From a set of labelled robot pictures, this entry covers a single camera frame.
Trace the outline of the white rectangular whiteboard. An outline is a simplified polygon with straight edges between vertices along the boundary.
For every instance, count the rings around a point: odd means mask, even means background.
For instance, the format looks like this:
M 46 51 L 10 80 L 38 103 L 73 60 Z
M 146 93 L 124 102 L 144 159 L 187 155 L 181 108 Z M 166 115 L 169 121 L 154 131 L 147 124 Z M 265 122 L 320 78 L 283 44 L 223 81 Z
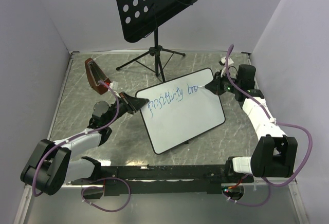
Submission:
M 204 68 L 136 92 L 150 100 L 140 111 L 155 154 L 225 123 L 219 96 L 198 87 L 212 80 L 212 70 Z

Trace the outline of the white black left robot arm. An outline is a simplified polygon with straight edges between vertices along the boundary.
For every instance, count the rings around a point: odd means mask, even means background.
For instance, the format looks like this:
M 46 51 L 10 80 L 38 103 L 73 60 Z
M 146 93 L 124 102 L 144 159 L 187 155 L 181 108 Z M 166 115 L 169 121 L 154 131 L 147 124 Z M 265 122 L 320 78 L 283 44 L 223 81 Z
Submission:
M 104 144 L 112 133 L 112 123 L 126 113 L 133 115 L 149 103 L 147 98 L 132 97 L 125 92 L 116 94 L 115 98 L 113 104 L 99 101 L 93 106 L 88 127 L 82 132 L 65 139 L 39 141 L 20 180 L 47 195 L 53 195 L 63 184 L 78 179 L 91 184 L 99 182 L 102 176 L 99 161 L 87 156 L 76 161 L 72 158 Z

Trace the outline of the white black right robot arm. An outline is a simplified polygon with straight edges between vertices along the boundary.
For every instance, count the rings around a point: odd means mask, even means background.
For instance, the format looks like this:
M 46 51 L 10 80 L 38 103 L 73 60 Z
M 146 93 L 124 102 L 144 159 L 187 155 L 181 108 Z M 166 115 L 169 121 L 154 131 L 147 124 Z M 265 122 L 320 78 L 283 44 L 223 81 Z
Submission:
M 255 87 L 255 72 L 254 66 L 243 64 L 239 66 L 236 77 L 230 79 L 221 70 L 205 86 L 218 96 L 226 92 L 234 94 L 259 140 L 252 156 L 227 160 L 224 175 L 230 182 L 238 181 L 242 174 L 289 178 L 294 170 L 298 143 L 275 124 L 263 93 Z

